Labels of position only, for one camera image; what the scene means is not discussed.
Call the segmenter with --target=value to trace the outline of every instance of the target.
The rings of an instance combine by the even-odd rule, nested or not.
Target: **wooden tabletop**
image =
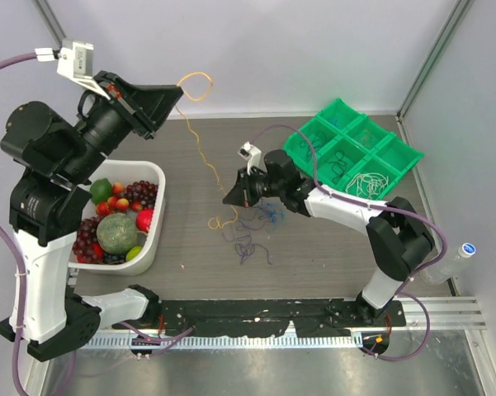
[[[373,117],[388,130],[397,130],[393,116]],[[234,184],[245,161],[240,145],[261,128],[284,122],[301,126],[306,118],[252,118],[194,120],[205,155],[216,166],[226,191]],[[281,148],[288,130],[262,136],[257,146],[265,153]],[[240,264],[235,242],[207,227],[218,215],[227,220],[233,211],[221,203],[223,195],[213,172],[202,163],[195,137],[183,120],[170,120],[156,139],[131,135],[111,155],[114,159],[157,163],[167,178],[167,207],[154,264],[138,276],[95,275],[80,271],[76,291],[99,295],[139,284],[162,299],[266,299],[355,297],[376,269],[368,239],[353,229],[324,219],[306,218],[284,211],[276,226],[252,231],[255,253]],[[388,196],[407,198],[423,214],[423,205],[410,172]],[[243,212],[250,217],[253,212]],[[226,229],[226,238],[232,236]],[[446,285],[430,287],[417,279],[408,287],[419,296],[449,295]]]

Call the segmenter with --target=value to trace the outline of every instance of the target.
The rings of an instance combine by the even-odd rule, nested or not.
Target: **white bowl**
[[[165,211],[165,199],[163,198],[165,195],[165,174],[155,163],[107,159],[90,176],[92,182],[102,178],[107,178],[110,183],[121,182],[124,186],[128,186],[139,180],[158,184],[158,195],[156,196],[156,205],[154,206],[149,234],[141,252],[129,262],[123,262],[121,264],[82,264],[80,262],[70,261],[69,266],[99,274],[138,275],[147,271],[152,265],[156,249],[158,248],[159,233],[162,228],[163,213]],[[82,188],[85,190],[90,189],[89,186],[82,186]],[[83,219],[88,219],[95,215],[94,204],[88,202],[83,210]]]

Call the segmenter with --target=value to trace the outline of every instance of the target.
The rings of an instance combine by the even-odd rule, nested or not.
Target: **red apple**
[[[99,260],[102,259],[102,257],[105,255],[105,251],[102,250],[102,247],[99,243],[93,243],[92,244],[93,252],[97,254],[97,257],[99,257]]]
[[[120,192],[123,192],[125,190],[125,186],[123,186],[123,183],[120,183],[116,181],[114,185],[112,186],[112,193],[114,194],[119,194]]]
[[[108,198],[107,201],[108,206],[110,206],[112,209],[115,209],[117,200],[119,200],[119,198],[117,198],[116,196],[111,196],[110,198]]]
[[[129,209],[129,205],[129,200],[127,200],[126,198],[120,198],[116,202],[116,208],[122,212],[125,212],[127,209]]]
[[[152,215],[154,214],[154,209],[143,209],[138,213],[138,217],[135,220],[136,227],[144,232],[148,232],[150,225],[152,224]]]
[[[99,216],[108,216],[111,213],[110,206],[107,202],[100,202],[96,206],[96,213]]]
[[[132,202],[132,205],[130,206],[130,208],[134,211],[134,212],[139,212],[143,209],[143,206],[141,205],[141,202],[139,202],[138,200],[136,202]]]

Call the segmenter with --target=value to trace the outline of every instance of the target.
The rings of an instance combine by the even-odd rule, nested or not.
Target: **white wall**
[[[31,2],[0,2],[0,60],[53,46]],[[56,63],[36,61],[18,64],[0,72],[0,139],[11,112],[32,100],[45,101],[68,120],[75,119],[80,90],[57,77]],[[21,167],[0,150],[0,224],[8,227],[9,195],[21,175]],[[0,239],[0,320],[9,316],[15,293],[15,262]],[[17,394],[12,385],[12,344],[0,337],[0,395]]]
[[[69,37],[132,83],[215,79],[190,114],[397,111],[455,0],[50,0]],[[196,87],[203,92],[204,82]]]
[[[474,2],[407,124],[439,224],[478,249],[461,280],[496,345],[496,0]]]

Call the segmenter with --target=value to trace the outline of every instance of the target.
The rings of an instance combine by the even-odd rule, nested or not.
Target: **green tray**
[[[402,179],[423,153],[402,142],[395,132],[388,132],[369,117],[354,111],[341,99],[318,113],[300,128],[315,148],[318,179],[335,190],[345,192],[358,173],[379,173],[388,184],[374,199],[380,200]],[[299,134],[293,134],[284,145],[295,165],[312,176],[312,153]],[[358,194],[354,184],[349,194]]]

